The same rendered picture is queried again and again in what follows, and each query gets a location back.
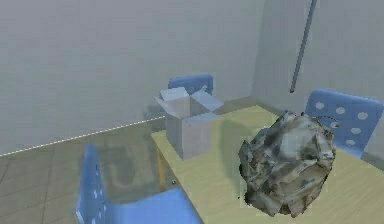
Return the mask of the pale yellow wooden table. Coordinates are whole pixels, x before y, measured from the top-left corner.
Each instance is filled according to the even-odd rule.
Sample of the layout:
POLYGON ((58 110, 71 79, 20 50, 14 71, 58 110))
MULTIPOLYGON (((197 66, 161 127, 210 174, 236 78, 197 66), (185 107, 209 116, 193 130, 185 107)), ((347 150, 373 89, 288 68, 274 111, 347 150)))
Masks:
POLYGON ((211 122, 210 149, 182 160, 164 131, 152 138, 203 224, 384 224, 384 172, 338 149, 320 195, 299 216, 273 217, 244 201, 238 151, 277 116, 259 106, 211 122))

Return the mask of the open grey cardboard box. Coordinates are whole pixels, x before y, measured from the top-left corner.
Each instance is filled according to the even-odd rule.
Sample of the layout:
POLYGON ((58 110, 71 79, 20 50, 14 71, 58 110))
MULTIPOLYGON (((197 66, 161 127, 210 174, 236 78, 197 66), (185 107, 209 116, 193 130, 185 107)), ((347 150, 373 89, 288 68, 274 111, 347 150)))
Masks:
POLYGON ((189 94, 184 87, 161 90, 155 100, 166 112, 166 137, 182 160, 209 150, 211 122, 219 118, 215 110, 222 101, 205 90, 189 94))

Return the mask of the crumpled grey green lump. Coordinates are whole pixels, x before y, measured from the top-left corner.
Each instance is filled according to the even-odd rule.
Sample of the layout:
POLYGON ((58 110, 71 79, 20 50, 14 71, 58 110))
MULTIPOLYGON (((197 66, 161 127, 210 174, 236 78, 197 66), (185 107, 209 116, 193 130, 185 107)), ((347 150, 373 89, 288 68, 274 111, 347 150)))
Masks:
POLYGON ((248 205, 295 218, 319 196, 336 157, 334 133, 320 120, 287 111, 242 143, 239 172, 248 205))

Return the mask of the thin grey pole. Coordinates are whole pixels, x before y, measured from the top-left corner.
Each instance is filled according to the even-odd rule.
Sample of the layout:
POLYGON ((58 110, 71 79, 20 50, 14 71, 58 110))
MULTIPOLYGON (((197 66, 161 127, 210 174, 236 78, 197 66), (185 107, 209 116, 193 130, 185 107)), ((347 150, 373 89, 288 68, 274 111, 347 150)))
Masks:
POLYGON ((299 53, 298 53, 296 64, 295 64, 295 69, 294 69, 294 73, 293 73, 293 77, 292 77, 292 82, 291 82, 291 86, 290 86, 290 89, 289 89, 290 93, 294 93, 295 89, 296 89, 296 84, 297 84, 297 80, 298 80, 298 76, 299 76, 302 60, 303 60, 303 57, 304 57, 305 48, 306 48, 306 44, 307 44, 307 40, 308 40, 311 24, 312 24, 312 21, 313 21, 313 16, 314 16, 314 13, 315 13, 317 1, 318 0, 311 0, 310 8, 309 8, 309 11, 308 11, 308 15, 307 15, 307 19, 306 19, 306 23, 305 23, 305 27, 304 27, 304 31, 303 31, 303 37, 302 37, 299 53))

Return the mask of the blue chair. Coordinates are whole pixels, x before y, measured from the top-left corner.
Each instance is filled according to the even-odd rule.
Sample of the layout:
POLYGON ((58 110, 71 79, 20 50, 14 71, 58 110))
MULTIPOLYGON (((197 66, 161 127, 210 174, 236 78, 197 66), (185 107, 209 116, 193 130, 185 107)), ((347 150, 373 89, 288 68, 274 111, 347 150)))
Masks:
POLYGON ((193 94, 201 89, 208 94, 213 91, 213 77, 210 74, 194 74, 172 77, 168 82, 168 88, 184 87, 189 94, 193 94))
POLYGON ((332 143, 360 158, 375 130, 384 105, 375 99, 331 90, 315 89, 309 95, 305 113, 317 117, 334 132, 332 143))
POLYGON ((85 148, 76 216, 79 224, 202 224, 181 188, 173 188, 127 204, 107 199, 96 148, 85 148))

